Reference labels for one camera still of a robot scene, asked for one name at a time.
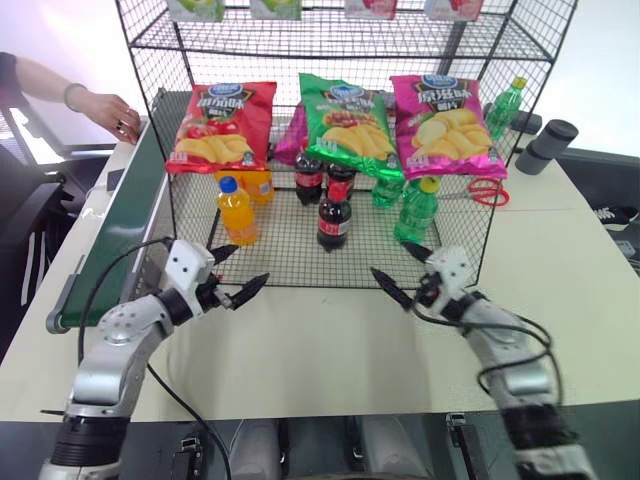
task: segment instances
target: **product packet on shelf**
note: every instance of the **product packet on shelf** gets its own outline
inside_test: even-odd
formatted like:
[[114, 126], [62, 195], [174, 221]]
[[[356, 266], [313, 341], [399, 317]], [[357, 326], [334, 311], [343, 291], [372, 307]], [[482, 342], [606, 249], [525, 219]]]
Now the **product packet on shelf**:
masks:
[[446, 174], [506, 178], [482, 118], [476, 80], [407, 75], [391, 81], [396, 145], [408, 180]]
[[273, 151], [273, 159], [286, 165], [295, 165], [296, 157], [306, 147], [307, 141], [307, 120], [304, 118], [304, 106], [299, 103], [287, 131]]
[[396, 16], [397, 0], [345, 0], [347, 18], [365, 20], [393, 20]]
[[167, 0], [174, 22], [221, 22], [224, 0]]
[[307, 155], [383, 180], [404, 178], [380, 94], [308, 73], [300, 74], [300, 92], [309, 130]]
[[167, 172], [264, 170], [275, 92], [275, 82], [193, 87]]
[[255, 20], [300, 20], [301, 0], [251, 0]]
[[[373, 90], [373, 93], [382, 95], [384, 106], [387, 108], [387, 117], [396, 116], [396, 99], [393, 93], [384, 90]], [[302, 103], [296, 105], [293, 118], [287, 127], [287, 131], [280, 139], [273, 153], [273, 159], [286, 165], [295, 165], [296, 157], [301, 150], [307, 148], [309, 138], [307, 136], [307, 119]]]
[[426, 0], [424, 12], [431, 20], [453, 20], [454, 22], [478, 19], [482, 0]]

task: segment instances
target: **red scissors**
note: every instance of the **red scissors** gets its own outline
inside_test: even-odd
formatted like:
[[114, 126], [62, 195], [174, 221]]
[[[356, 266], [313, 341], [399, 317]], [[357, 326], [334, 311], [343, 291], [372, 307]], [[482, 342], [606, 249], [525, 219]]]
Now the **red scissors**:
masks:
[[509, 193], [502, 188], [502, 182], [489, 177], [478, 177], [472, 180], [469, 182], [469, 185], [467, 185], [466, 192], [449, 193], [440, 195], [438, 198], [440, 200], [468, 198], [489, 207], [501, 207], [509, 203], [511, 199]]

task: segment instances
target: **red bottle label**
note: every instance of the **red bottle label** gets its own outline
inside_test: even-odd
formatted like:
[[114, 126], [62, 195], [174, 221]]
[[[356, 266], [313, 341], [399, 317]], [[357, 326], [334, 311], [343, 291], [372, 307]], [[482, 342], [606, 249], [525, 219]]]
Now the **red bottle label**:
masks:
[[322, 185], [322, 172], [300, 173], [296, 172], [296, 183], [301, 187], [317, 187]]
[[346, 182], [342, 182], [340, 180], [334, 180], [333, 178], [329, 177], [329, 184], [327, 185], [327, 187], [331, 188], [331, 185], [333, 185], [334, 183], [342, 183], [347, 187], [347, 192], [350, 192], [351, 190], [353, 190], [354, 182], [355, 182], [355, 178], [351, 178]]
[[347, 233], [347, 230], [349, 230], [350, 222], [351, 219], [347, 220], [344, 223], [329, 223], [325, 219], [318, 217], [318, 230], [326, 233], [327, 235], [337, 237]]

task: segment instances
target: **green soda bottle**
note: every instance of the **green soda bottle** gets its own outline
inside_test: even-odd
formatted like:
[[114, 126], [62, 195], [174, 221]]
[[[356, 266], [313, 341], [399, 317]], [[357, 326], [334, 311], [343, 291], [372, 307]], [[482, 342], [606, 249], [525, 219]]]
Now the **green soda bottle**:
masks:
[[373, 206], [380, 208], [390, 208], [402, 195], [404, 180], [393, 182], [379, 179], [371, 191]]
[[505, 128], [518, 113], [522, 103], [522, 89], [526, 84], [526, 78], [514, 78], [513, 82], [511, 82], [511, 87], [498, 95], [498, 98], [489, 109], [486, 122], [489, 134], [494, 142], [502, 137]]
[[439, 189], [440, 177], [424, 177], [409, 183], [402, 196], [400, 217], [393, 229], [396, 240], [422, 243], [438, 211], [436, 193]]

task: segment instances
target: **white table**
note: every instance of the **white table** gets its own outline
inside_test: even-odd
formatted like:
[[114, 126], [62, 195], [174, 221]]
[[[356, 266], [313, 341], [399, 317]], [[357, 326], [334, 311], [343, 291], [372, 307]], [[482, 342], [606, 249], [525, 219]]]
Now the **white table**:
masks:
[[[132, 148], [118, 145], [106, 171]], [[640, 398], [625, 374], [640, 349], [640, 281], [552, 162], [515, 168], [496, 211], [479, 288], [554, 337], [567, 404]], [[0, 367], [0, 421], [59, 421], [76, 371], [76, 334], [45, 318], [97, 234], [110, 196], [96, 189], [62, 246]], [[151, 362], [207, 419], [493, 409], [456, 332], [403, 314], [377, 290], [267, 288], [238, 312], [189, 322]], [[150, 377], [134, 421], [188, 420]]]

